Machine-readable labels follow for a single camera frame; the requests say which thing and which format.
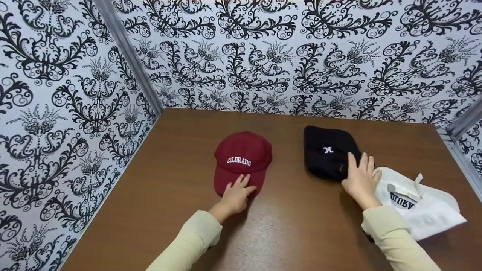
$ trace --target woman's right hand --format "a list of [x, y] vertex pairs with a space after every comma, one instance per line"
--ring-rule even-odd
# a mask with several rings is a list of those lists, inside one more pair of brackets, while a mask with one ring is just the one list
[[381, 171], [373, 174], [375, 160], [363, 153], [357, 167], [355, 156], [348, 153], [348, 177], [341, 182], [345, 191], [360, 205], [363, 210], [381, 206], [375, 197], [376, 185], [382, 176]]

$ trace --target cap brim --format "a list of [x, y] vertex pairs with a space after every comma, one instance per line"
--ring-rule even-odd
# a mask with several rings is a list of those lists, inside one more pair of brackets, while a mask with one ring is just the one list
[[[248, 186], [256, 186], [256, 190], [249, 195], [249, 198], [253, 198], [259, 194], [263, 184], [265, 182], [266, 169], [258, 172], [250, 173]], [[232, 173], [226, 169], [216, 166], [216, 172], [214, 173], [214, 190], [220, 196], [224, 194], [228, 183], [235, 183], [240, 174]]]

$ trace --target wooden table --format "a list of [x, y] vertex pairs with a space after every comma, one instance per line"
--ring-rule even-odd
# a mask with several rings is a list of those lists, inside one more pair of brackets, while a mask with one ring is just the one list
[[436, 130], [427, 124], [167, 109], [62, 271], [143, 271], [213, 189], [217, 144], [249, 130], [273, 146], [273, 162], [249, 212], [229, 219], [221, 241], [193, 270], [391, 270], [360, 228], [362, 213], [339, 183], [303, 166], [303, 128], [350, 132], [361, 151], [455, 196], [469, 221], [420, 242], [444, 271], [481, 270], [482, 204]]

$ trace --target beige sleeve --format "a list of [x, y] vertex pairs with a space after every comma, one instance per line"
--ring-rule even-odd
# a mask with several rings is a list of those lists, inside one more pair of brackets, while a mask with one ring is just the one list
[[174, 241], [151, 263], [147, 271], [187, 271], [219, 241], [222, 226], [206, 211], [197, 211]]
[[361, 226], [373, 237], [394, 271], [440, 271], [411, 237], [410, 227], [393, 206], [365, 210]]

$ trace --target floral pattern wall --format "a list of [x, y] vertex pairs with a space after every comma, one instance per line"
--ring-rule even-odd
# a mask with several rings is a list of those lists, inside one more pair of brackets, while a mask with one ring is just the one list
[[480, 2], [114, 4], [165, 107], [444, 128], [481, 94]]
[[[111, 1], [165, 107], [444, 128], [482, 93], [480, 0]], [[155, 120], [93, 0], [0, 0], [0, 271], [59, 269]]]
[[482, 120], [471, 127], [458, 141], [465, 156], [474, 166], [482, 178], [482, 144], [481, 144]]
[[99, 20], [91, 0], [0, 0], [2, 271], [59, 269], [156, 120]]

